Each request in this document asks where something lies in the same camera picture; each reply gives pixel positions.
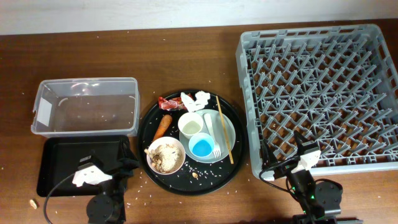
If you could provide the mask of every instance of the plastic dishwasher rack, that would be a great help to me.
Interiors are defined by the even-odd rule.
[[[398,168],[398,76],[378,26],[245,32],[236,61],[257,178],[264,139],[284,160],[293,130],[322,151],[313,175]]]

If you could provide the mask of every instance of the white plastic fork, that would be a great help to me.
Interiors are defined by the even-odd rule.
[[[211,122],[211,116],[208,113],[205,113],[203,115],[203,118],[205,119],[205,123],[207,126],[207,130],[209,130],[210,136],[214,139],[214,149],[213,149],[213,154],[216,158],[221,157],[221,149],[220,149],[220,144],[216,141],[216,137],[214,135],[213,131],[213,122]]]

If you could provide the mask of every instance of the white cup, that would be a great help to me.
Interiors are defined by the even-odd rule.
[[[194,133],[185,133],[183,131],[184,127],[189,122],[195,122],[197,125],[199,125],[200,128],[197,129],[198,131],[195,131]],[[187,139],[191,139],[194,134],[201,132],[203,129],[203,118],[197,113],[185,113],[178,120],[178,128]]]

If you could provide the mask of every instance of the wooden table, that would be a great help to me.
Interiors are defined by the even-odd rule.
[[[134,77],[141,94],[141,115],[160,95],[197,88],[226,98],[245,120],[235,61],[242,32],[359,23],[381,27],[397,64],[398,19],[0,36],[0,222],[45,222],[44,199],[37,196],[36,184],[46,139],[30,131],[42,80]],[[135,143],[136,138],[132,138],[133,151]],[[136,170],[136,176],[129,179],[124,196],[131,203],[126,208],[127,223],[273,223],[302,212],[290,195],[252,175],[248,157],[227,186],[200,197],[168,193],[141,172]],[[340,217],[397,223],[397,171],[329,178],[344,187]],[[283,180],[276,183],[284,185]],[[37,199],[40,209],[29,205],[32,198]],[[51,198],[49,217],[54,223],[86,223],[90,198]]]

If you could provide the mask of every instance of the white tissue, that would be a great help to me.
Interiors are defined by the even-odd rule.
[[[210,93],[205,93],[204,91],[199,91],[195,94],[196,101],[190,98],[185,93],[181,93],[181,100],[187,108],[188,112],[195,112],[203,109],[210,100]]]

